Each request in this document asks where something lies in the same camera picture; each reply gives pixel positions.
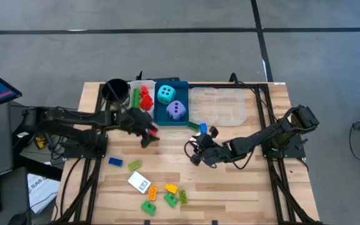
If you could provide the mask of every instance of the concrete floor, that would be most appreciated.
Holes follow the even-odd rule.
[[[360,27],[360,1],[257,0],[264,28]],[[0,30],[254,27],[249,1],[0,0]],[[306,135],[321,221],[360,224],[360,32],[265,33],[274,81],[321,122]],[[256,33],[0,35],[0,76],[27,105],[76,108],[85,81],[178,76],[265,81]],[[360,132],[352,134],[360,157]],[[33,223],[47,221],[52,207]]]

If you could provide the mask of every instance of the orange lego brick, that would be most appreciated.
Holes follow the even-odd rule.
[[[176,191],[178,191],[178,187],[176,187],[175,185],[173,184],[166,184],[165,185],[165,189],[173,194],[176,193]]]
[[[151,185],[149,187],[148,200],[155,201],[157,191],[158,191],[158,187],[156,185]]]

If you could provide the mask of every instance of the clear plastic container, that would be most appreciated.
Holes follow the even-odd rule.
[[[133,100],[133,90],[135,88],[138,88],[141,90],[141,88],[144,86],[147,87],[148,94],[152,98],[152,101],[154,102],[154,105],[148,111],[150,114],[152,114],[151,112],[154,111],[154,106],[155,106],[155,81],[131,81],[130,82],[130,103]]]
[[[191,119],[198,124],[213,125],[218,119],[218,90],[212,87],[191,89]]]
[[[220,126],[239,126],[247,119],[244,90],[217,90],[217,123]]]

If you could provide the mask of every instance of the green block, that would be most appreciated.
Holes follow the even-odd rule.
[[[180,195],[180,202],[181,202],[181,204],[187,204],[186,191],[185,191],[185,190],[179,191],[179,195]]]
[[[190,122],[190,121],[188,121],[188,123],[187,123],[187,128],[189,128],[189,129],[192,129],[192,130],[195,130],[195,131],[198,131],[199,130],[199,125],[198,124],[195,124],[195,123],[193,123],[193,122]]]
[[[130,171],[135,171],[136,169],[141,167],[141,161],[137,160],[128,165]]]
[[[139,109],[140,108],[140,101],[141,101],[141,91],[140,91],[140,89],[136,88],[132,92],[131,107]]]
[[[149,201],[145,201],[144,204],[141,205],[141,209],[153,216],[155,214],[156,206],[151,204]]]
[[[167,193],[163,196],[163,198],[169,203],[169,205],[174,208],[176,204],[179,202],[173,195],[173,193]]]

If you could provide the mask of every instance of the purple die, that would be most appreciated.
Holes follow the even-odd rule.
[[[176,100],[166,107],[166,112],[172,120],[178,121],[187,113],[187,110],[181,102]]]

